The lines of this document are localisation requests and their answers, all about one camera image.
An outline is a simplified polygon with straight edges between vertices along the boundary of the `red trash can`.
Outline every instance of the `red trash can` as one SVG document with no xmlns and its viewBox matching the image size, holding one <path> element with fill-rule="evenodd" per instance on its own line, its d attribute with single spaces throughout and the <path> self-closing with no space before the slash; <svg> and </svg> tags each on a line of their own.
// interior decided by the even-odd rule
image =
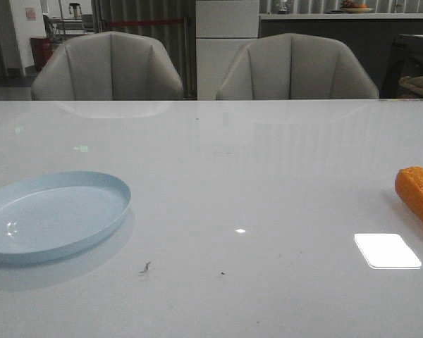
<svg viewBox="0 0 423 338">
<path fill-rule="evenodd" d="M 45 66 L 51 55 L 54 53 L 50 38 L 48 37 L 31 37 L 31 51 L 33 60 L 35 60 L 35 67 L 38 72 Z"/>
</svg>

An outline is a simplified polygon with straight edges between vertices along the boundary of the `light blue plate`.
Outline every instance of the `light blue plate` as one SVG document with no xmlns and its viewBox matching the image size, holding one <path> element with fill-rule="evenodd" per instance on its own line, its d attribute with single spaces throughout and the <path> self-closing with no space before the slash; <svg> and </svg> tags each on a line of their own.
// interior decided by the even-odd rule
<svg viewBox="0 0 423 338">
<path fill-rule="evenodd" d="M 0 262 L 37 263 L 74 254 L 123 222 L 130 189 L 117 177 L 72 171 L 0 189 Z"/>
</svg>

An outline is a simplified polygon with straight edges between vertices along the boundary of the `red rope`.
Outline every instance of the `red rope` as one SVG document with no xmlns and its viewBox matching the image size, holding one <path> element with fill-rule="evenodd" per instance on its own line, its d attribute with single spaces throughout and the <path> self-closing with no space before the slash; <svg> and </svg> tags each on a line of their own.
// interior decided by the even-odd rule
<svg viewBox="0 0 423 338">
<path fill-rule="evenodd" d="M 111 21 L 106 24 L 109 27 L 125 27 L 125 26 L 153 26 L 153 25 L 175 25 L 183 23 L 183 18 L 168 20 L 146 20 L 146 21 Z"/>
</svg>

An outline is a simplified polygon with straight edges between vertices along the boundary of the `white table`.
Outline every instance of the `white table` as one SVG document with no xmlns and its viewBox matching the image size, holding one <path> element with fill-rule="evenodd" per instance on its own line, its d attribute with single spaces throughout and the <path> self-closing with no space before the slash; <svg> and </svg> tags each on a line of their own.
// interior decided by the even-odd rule
<svg viewBox="0 0 423 338">
<path fill-rule="evenodd" d="M 0 266 L 0 337 L 423 338 L 411 165 L 423 101 L 0 102 L 0 187 L 93 170 L 133 193 L 101 244 Z M 422 267 L 370 268 L 356 233 Z"/>
</svg>

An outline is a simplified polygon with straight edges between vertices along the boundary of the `kettle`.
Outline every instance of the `kettle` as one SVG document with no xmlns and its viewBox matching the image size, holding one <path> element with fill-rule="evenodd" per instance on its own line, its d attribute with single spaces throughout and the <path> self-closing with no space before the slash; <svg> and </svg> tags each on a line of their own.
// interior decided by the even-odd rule
<svg viewBox="0 0 423 338">
<path fill-rule="evenodd" d="M 82 6 L 80 6 L 80 4 L 77 3 L 77 2 L 69 3 L 69 14 L 72 14 L 71 8 L 72 8 L 72 11 L 73 11 L 73 17 L 75 19 L 80 18 L 80 16 L 82 15 Z"/>
</svg>

